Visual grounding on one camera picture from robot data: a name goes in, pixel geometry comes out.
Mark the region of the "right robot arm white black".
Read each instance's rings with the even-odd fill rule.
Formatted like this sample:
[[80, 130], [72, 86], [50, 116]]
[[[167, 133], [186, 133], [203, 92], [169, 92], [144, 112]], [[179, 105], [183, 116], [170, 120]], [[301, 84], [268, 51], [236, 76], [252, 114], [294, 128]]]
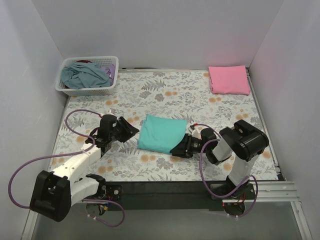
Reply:
[[[207, 192], [215, 199], [237, 199], [248, 189], [252, 168], [269, 146], [269, 139], [263, 131], [245, 120], [238, 120], [233, 127], [226, 127], [219, 132], [208, 125], [202, 126], [204, 129], [200, 131], [200, 138], [186, 133], [169, 153], [185, 159], [199, 153], [200, 177]], [[235, 155], [232, 169], [222, 185], [213, 187], [207, 184], [202, 170], [203, 154], [216, 166]]]

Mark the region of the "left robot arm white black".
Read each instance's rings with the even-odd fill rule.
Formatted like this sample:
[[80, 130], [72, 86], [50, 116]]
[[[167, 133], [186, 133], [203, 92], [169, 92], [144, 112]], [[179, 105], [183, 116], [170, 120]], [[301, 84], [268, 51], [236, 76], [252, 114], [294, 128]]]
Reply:
[[74, 204], [85, 198], [106, 200], [105, 178], [93, 173], [83, 176], [83, 173], [104, 156], [113, 142], [125, 143], [138, 132], [123, 117], [103, 115], [99, 127], [91, 131], [80, 154], [50, 172], [43, 170], [37, 175], [29, 208], [60, 222]]

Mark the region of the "teal t-shirt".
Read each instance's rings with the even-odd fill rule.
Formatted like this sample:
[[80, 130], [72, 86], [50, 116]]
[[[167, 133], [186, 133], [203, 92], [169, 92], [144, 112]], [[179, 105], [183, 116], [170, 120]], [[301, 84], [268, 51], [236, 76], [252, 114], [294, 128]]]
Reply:
[[169, 155], [184, 138], [186, 129], [187, 121], [184, 119], [148, 114], [140, 128], [137, 148]]

